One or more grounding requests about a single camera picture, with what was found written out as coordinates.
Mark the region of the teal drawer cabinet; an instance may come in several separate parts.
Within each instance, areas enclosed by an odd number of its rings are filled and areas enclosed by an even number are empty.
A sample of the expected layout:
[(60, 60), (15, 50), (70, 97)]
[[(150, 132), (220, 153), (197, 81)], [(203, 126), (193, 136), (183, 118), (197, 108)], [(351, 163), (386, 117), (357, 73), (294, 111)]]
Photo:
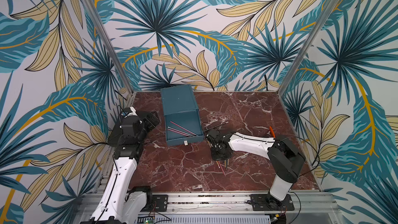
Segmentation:
[(190, 85), (161, 89), (164, 115), (199, 113), (198, 104)]

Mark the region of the teal top drawer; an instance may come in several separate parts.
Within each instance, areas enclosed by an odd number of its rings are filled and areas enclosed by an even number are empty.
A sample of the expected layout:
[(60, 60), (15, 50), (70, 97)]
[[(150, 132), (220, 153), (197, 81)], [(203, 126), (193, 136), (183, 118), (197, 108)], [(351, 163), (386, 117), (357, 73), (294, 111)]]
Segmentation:
[(168, 146), (189, 145), (204, 140), (199, 110), (165, 115)]

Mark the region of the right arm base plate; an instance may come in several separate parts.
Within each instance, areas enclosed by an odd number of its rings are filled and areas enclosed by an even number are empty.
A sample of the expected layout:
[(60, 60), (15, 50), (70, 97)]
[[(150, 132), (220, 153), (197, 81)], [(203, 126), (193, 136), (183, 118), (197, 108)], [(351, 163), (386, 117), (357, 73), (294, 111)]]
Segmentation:
[(291, 196), (287, 194), (282, 201), (277, 200), (270, 194), (252, 194), (247, 201), (253, 211), (293, 211), (295, 210)]

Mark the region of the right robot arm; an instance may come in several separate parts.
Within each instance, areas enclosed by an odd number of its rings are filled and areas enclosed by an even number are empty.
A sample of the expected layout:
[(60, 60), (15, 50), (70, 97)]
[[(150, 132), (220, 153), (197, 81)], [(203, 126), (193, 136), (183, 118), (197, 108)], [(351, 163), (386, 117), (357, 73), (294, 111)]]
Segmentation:
[(291, 197), (288, 192), (300, 177), (306, 160), (304, 154), (290, 138), (284, 136), (280, 139), (260, 138), (238, 132), (222, 134), (216, 129), (209, 130), (205, 138), (210, 143), (210, 152), (214, 161), (227, 161), (235, 151), (251, 153), (268, 159), (276, 176), (265, 199), (254, 200), (252, 203), (265, 203), (270, 209), (289, 206)]

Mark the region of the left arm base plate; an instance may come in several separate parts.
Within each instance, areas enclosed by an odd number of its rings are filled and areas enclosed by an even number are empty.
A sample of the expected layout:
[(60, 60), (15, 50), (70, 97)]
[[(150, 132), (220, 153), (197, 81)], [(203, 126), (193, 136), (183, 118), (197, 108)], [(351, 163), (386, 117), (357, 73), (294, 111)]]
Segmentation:
[(168, 207), (168, 195), (154, 195), (147, 200), (141, 212), (166, 212)]

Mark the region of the pink pencil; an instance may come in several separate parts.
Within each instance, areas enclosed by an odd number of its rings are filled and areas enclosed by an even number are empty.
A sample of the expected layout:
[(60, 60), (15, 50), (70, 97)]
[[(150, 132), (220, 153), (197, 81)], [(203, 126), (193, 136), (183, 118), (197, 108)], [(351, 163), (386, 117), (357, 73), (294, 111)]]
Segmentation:
[(177, 134), (181, 134), (181, 135), (186, 136), (186, 137), (192, 137), (192, 136), (194, 136), (194, 135), (188, 134), (188, 133), (186, 133), (186, 132), (179, 131), (179, 130), (174, 129), (174, 128), (171, 128), (171, 127), (168, 127), (167, 129), (168, 129), (169, 131), (171, 131), (171, 132), (174, 132), (174, 133), (177, 133)]
[(219, 161), (216, 161), (218, 168), (222, 171), (223, 175), (225, 175), (225, 171), (223, 169), (223, 166), (220, 164)]
[(177, 127), (179, 127), (182, 130), (185, 130), (186, 133), (190, 133), (192, 136), (197, 136), (194, 132), (190, 131), (189, 129), (187, 129), (187, 128), (185, 128), (185, 127), (183, 127), (183, 126), (181, 126), (181, 125), (179, 125), (179, 124), (177, 124), (177, 123), (175, 123), (173, 121), (170, 121), (170, 123), (175, 125), (175, 126), (177, 126)]

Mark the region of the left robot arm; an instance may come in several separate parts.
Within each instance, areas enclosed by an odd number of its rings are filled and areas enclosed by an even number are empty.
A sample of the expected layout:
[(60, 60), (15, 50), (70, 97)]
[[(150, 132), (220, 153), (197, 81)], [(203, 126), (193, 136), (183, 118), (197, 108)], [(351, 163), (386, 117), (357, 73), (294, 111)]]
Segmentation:
[(113, 168), (102, 198), (88, 224), (133, 224), (140, 212), (152, 206), (149, 186), (129, 189), (147, 135), (160, 124), (157, 112), (121, 110), (108, 142), (115, 149)]

